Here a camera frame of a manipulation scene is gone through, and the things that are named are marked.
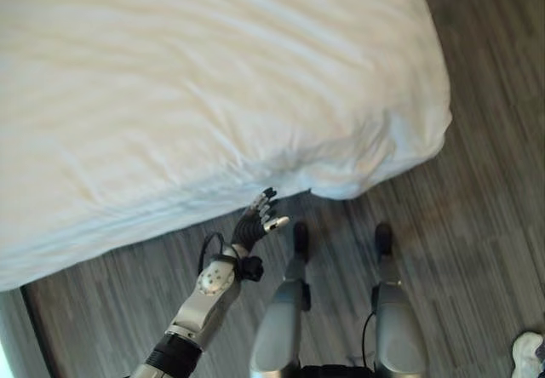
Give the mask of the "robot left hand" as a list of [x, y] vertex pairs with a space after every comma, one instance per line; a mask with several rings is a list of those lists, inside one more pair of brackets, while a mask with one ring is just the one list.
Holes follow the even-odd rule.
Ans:
[[277, 191], [272, 187], [257, 195], [239, 218], [232, 233], [231, 245], [243, 249], [248, 255], [267, 234], [290, 222], [288, 216], [279, 216], [273, 209], [277, 203], [276, 195]]

